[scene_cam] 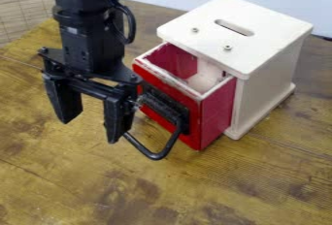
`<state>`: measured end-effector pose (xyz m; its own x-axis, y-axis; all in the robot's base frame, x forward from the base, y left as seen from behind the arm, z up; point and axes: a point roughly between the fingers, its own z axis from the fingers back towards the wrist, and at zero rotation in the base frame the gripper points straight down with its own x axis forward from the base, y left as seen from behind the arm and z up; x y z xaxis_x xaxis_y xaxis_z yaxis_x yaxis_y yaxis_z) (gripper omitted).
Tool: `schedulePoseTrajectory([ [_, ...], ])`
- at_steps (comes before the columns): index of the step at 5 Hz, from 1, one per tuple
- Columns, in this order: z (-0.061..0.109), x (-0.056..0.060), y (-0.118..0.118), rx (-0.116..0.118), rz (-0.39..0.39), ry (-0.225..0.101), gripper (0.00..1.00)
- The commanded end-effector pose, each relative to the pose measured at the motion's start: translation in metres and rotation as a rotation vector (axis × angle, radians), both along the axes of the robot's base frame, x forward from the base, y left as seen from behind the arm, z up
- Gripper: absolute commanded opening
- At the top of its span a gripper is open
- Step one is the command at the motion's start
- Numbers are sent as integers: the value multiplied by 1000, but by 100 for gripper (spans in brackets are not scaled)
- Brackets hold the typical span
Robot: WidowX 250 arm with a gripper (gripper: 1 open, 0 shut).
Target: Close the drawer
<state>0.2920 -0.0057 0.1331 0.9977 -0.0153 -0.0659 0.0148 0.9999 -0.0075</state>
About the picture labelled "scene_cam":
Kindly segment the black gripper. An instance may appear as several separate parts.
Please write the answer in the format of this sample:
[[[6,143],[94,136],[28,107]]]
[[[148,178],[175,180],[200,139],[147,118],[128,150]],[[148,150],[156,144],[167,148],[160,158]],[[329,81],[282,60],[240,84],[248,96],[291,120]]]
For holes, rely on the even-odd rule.
[[[124,66],[123,15],[56,16],[61,48],[41,48],[42,81],[62,124],[82,112],[81,94],[102,99],[106,142],[115,144],[131,129],[136,86],[141,78]]]

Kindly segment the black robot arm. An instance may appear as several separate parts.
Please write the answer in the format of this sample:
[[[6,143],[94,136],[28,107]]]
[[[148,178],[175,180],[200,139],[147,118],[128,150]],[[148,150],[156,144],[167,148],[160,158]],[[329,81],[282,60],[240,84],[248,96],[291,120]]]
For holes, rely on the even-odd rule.
[[[82,95],[101,100],[105,137],[113,144],[131,129],[141,83],[123,64],[124,46],[136,35],[135,17],[119,0],[54,1],[61,47],[38,49],[49,101],[68,123],[82,112]]]

